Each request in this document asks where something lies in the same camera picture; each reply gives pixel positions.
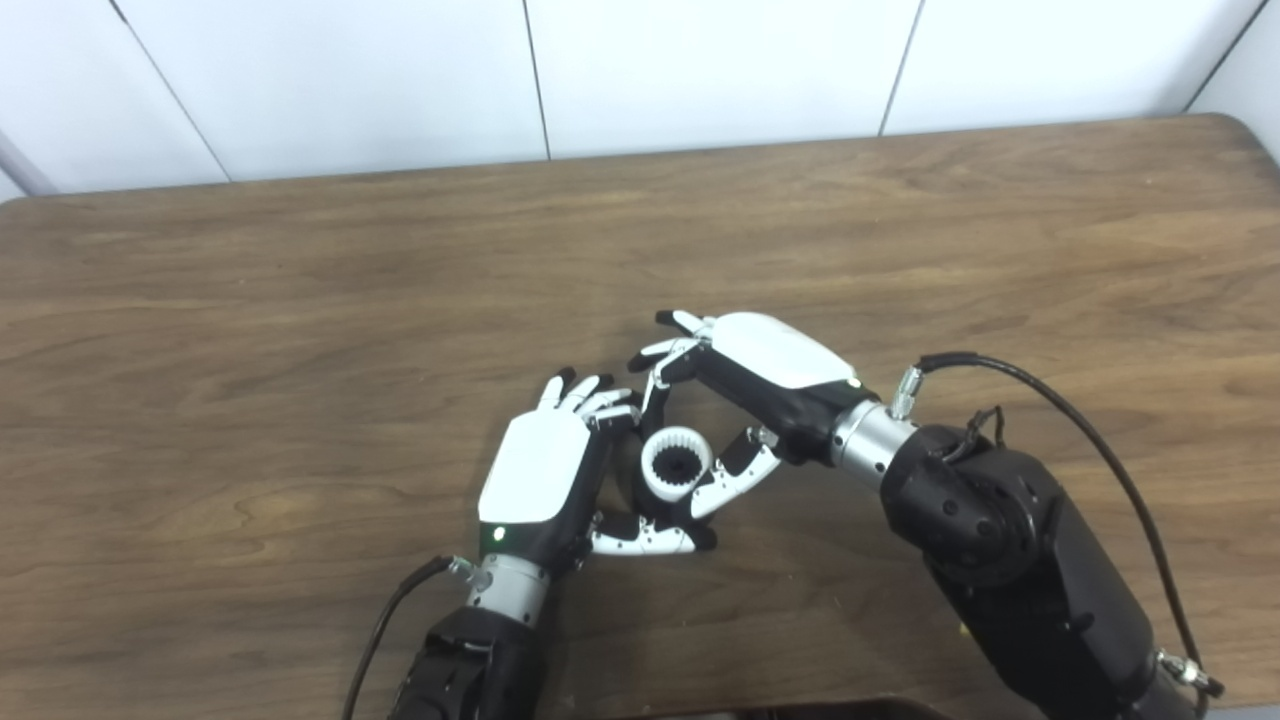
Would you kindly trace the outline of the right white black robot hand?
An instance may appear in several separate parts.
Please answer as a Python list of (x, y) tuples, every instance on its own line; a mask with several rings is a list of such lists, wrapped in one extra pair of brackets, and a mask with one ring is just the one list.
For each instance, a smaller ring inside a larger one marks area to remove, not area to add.
[(644, 438), (666, 424), (672, 389), (699, 380), (745, 411), (744, 429), (695, 479), (667, 496), (652, 482), (643, 497), (671, 525), (704, 523), (780, 465), (817, 462), (879, 491), (916, 427), (893, 413), (835, 351), (760, 313), (699, 316), (664, 310), (655, 320), (678, 332), (640, 348), (627, 364), (643, 373)]

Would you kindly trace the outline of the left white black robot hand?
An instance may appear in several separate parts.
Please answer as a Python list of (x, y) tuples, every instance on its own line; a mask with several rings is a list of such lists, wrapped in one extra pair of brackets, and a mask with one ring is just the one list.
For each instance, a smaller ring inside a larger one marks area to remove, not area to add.
[(591, 555), (709, 552), (717, 534), (599, 507), (613, 448), (640, 424), (630, 388), (611, 375), (554, 374), (509, 421), (477, 501), (480, 578), (472, 609), (534, 628), (552, 584)]

